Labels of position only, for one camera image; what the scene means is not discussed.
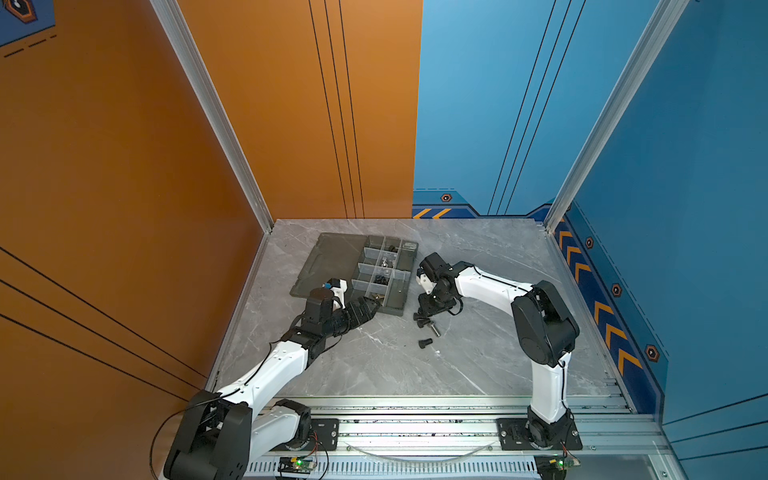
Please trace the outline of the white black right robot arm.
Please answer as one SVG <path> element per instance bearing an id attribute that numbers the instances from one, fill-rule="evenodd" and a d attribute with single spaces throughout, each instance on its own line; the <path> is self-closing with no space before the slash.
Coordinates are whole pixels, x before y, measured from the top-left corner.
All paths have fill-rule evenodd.
<path id="1" fill-rule="evenodd" d="M 566 400 L 567 377 L 580 327 L 557 288 L 549 281 L 514 281 L 485 272 L 468 262 L 445 263 L 432 254 L 417 269 L 415 317 L 457 313 L 466 298 L 508 314 L 521 349 L 531 362 L 533 390 L 520 432 L 535 449 L 583 448 L 574 414 Z"/>

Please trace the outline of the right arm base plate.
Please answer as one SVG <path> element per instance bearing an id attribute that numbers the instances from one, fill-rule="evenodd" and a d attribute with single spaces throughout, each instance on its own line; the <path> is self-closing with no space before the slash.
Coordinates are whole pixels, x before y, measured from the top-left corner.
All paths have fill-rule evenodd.
<path id="1" fill-rule="evenodd" d="M 571 415 L 564 415 L 555 423 L 547 424 L 534 418 L 498 418 L 497 434 L 504 451 L 583 449 L 581 435 Z"/>

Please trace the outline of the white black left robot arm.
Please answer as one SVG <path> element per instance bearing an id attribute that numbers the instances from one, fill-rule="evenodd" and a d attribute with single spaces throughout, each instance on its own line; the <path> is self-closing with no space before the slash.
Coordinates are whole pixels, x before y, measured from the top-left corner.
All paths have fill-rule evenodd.
<path id="1" fill-rule="evenodd" d="M 264 359 L 234 382 L 201 390 L 179 411 L 181 422 L 167 454 L 163 479 L 240 479 L 251 460 L 310 440 L 311 409 L 276 394 L 339 339 L 372 320 L 381 308 L 370 297 L 345 298 L 332 279 L 310 292 L 303 311 L 270 343 Z"/>

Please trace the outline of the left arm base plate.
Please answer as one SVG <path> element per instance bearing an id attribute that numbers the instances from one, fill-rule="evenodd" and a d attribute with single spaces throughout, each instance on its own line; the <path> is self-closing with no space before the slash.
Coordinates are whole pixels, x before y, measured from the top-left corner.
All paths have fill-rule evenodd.
<path id="1" fill-rule="evenodd" d="M 339 440 L 340 420 L 338 418 L 313 418 L 308 436 L 300 442 L 280 444 L 272 449 L 272 452 L 282 451 L 312 451 L 317 442 L 320 442 L 321 451 L 336 451 Z"/>

